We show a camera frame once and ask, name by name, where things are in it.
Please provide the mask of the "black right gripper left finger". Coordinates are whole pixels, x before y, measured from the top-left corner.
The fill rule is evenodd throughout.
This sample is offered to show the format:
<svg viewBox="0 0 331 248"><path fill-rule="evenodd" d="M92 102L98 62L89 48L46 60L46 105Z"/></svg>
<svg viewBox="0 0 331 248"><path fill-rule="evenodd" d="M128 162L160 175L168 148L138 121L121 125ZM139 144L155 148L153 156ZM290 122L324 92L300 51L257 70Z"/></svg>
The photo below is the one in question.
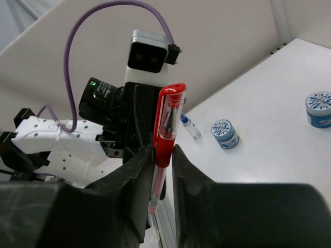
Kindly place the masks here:
<svg viewBox="0 0 331 248"><path fill-rule="evenodd" d="M84 189L63 182L1 184L1 247L138 247L154 167L145 146Z"/></svg>

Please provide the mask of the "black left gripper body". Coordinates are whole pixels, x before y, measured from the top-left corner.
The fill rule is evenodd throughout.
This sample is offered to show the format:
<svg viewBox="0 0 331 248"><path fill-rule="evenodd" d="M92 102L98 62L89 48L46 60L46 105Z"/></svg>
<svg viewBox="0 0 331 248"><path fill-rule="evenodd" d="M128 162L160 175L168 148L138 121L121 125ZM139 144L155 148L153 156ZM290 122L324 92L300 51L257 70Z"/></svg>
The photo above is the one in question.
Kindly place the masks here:
<svg viewBox="0 0 331 248"><path fill-rule="evenodd" d="M124 154L123 142L118 140L124 91L124 86L116 87L91 77L79 103L79 116L101 126L95 141L106 155Z"/></svg>

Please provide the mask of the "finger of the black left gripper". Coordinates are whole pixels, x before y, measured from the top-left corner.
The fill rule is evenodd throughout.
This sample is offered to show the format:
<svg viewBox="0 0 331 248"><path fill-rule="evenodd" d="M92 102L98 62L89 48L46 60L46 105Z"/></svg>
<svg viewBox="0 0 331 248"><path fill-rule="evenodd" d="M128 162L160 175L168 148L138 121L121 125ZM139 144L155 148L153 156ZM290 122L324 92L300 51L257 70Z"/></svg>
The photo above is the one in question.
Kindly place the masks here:
<svg viewBox="0 0 331 248"><path fill-rule="evenodd" d="M128 82L124 87L123 162L128 162L145 146L153 142L157 101L161 87Z"/></svg>

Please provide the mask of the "red ballpoint pen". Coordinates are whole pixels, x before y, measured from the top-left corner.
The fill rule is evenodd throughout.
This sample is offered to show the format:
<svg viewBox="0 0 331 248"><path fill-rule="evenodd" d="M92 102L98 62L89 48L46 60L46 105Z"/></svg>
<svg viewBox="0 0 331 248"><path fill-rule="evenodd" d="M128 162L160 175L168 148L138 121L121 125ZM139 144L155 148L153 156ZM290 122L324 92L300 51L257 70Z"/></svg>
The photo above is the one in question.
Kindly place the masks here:
<svg viewBox="0 0 331 248"><path fill-rule="evenodd" d="M151 198L148 205L148 221L156 226L155 213L164 187L167 167L177 135L177 129L185 99L186 85L177 83L161 89L158 101L153 133L154 174Z"/></svg>

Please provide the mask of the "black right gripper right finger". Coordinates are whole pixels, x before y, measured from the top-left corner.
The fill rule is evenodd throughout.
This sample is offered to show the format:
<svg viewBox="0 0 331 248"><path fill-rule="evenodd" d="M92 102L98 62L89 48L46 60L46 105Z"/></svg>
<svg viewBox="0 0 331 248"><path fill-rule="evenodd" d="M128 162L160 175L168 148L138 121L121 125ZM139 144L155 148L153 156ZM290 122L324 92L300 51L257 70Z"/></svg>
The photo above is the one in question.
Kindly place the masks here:
<svg viewBox="0 0 331 248"><path fill-rule="evenodd" d="M330 247L330 209L308 184L217 183L172 153L178 247Z"/></svg>

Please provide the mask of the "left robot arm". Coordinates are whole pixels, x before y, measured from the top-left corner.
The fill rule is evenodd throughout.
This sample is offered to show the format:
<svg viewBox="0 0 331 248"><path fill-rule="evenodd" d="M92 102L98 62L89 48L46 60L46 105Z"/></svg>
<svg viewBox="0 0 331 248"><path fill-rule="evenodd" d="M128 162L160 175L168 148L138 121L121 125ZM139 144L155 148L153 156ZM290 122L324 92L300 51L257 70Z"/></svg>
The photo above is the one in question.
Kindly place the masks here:
<svg viewBox="0 0 331 248"><path fill-rule="evenodd" d="M80 120L44 119L23 108L16 130L1 134L1 159L14 171L12 180L55 176L84 188L112 171L107 161L127 163L152 142L161 88L127 82L116 87L90 78L79 103Z"/></svg>

